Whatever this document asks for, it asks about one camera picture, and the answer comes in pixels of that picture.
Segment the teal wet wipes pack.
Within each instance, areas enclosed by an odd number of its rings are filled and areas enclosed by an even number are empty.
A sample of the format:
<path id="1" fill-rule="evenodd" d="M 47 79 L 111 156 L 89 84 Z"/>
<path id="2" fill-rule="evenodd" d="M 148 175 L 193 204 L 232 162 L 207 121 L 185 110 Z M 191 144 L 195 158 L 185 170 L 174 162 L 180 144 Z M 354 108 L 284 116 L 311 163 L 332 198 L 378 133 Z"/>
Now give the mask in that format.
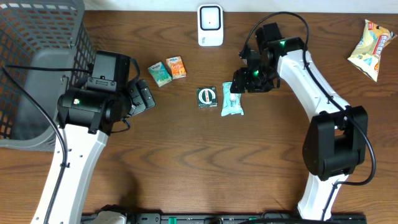
<path id="1" fill-rule="evenodd" d="M 223 83 L 223 108 L 221 111 L 222 116 L 234 115 L 234 114 L 244 114 L 244 110 L 241 106 L 241 94 L 231 93 L 232 83 Z"/>

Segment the green Kleenex tissue pack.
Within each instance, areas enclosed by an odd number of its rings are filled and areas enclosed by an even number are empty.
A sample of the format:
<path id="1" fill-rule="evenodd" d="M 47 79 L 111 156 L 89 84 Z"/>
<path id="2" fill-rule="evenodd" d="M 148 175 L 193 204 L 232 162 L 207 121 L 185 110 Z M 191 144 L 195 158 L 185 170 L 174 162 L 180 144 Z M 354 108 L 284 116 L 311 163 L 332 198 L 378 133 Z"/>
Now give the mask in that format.
<path id="1" fill-rule="evenodd" d="M 162 87 L 172 81 L 172 77 L 168 73 L 162 62 L 158 62 L 148 68 L 149 73 L 155 80 L 158 87 Z"/>

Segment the dark green Zam-Buk tin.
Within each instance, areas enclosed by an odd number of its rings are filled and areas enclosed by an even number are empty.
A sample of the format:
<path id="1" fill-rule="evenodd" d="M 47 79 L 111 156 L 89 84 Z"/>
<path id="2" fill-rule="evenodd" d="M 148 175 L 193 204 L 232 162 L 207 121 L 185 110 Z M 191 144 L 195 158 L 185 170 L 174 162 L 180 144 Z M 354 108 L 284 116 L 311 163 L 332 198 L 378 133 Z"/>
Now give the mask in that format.
<path id="1" fill-rule="evenodd" d="M 197 102 L 199 108 L 218 106 L 218 97 L 215 86 L 197 88 Z"/>

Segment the orange Kleenex tissue pack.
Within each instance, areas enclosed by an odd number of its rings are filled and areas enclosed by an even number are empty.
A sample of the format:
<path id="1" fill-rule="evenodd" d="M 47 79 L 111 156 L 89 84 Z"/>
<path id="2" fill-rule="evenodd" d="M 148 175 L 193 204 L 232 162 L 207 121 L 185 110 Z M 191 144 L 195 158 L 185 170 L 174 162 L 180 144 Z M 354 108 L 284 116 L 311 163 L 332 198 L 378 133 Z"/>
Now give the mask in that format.
<path id="1" fill-rule="evenodd" d="M 171 71 L 173 79 L 186 77 L 187 71 L 183 64 L 181 56 L 167 58 L 166 64 L 168 65 L 168 67 Z"/>

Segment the yellow snack chip bag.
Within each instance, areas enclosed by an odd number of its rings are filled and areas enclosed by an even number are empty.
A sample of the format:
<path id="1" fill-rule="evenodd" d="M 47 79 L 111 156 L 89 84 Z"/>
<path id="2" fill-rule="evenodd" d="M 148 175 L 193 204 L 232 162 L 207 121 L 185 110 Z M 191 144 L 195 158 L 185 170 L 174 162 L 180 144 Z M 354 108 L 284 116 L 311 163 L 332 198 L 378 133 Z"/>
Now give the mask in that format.
<path id="1" fill-rule="evenodd" d="M 377 82 L 381 53 L 396 37 L 397 34 L 393 31 L 365 19 L 361 40 L 348 57 L 348 61 L 374 82 Z"/>

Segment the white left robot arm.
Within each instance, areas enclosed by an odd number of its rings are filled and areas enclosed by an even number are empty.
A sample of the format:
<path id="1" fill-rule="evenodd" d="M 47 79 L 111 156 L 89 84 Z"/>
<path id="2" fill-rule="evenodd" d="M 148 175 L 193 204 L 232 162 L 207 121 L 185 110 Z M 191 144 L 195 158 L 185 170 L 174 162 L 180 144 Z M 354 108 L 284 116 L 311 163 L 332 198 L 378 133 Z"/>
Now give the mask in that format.
<path id="1" fill-rule="evenodd" d="M 69 88 L 57 102 L 57 139 L 32 223 L 80 223 L 98 158 L 113 125 L 155 106 L 139 68 L 127 55 L 99 50 L 85 87 Z"/>

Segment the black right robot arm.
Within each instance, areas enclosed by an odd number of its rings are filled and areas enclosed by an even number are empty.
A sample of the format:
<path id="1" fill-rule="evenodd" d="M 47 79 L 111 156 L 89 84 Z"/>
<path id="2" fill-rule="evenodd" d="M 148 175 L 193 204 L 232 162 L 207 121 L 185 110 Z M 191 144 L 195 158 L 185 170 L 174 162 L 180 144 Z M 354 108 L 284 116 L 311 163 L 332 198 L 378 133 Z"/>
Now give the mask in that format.
<path id="1" fill-rule="evenodd" d="M 234 72 L 230 92 L 265 93 L 282 80 L 288 84 L 310 121 L 302 148 L 309 175 L 297 210 L 303 219 L 329 220 L 342 183 L 364 162 L 368 114 L 332 89 L 300 37 L 284 38 L 270 23 L 255 38 L 258 50 L 244 46 L 246 65 Z"/>

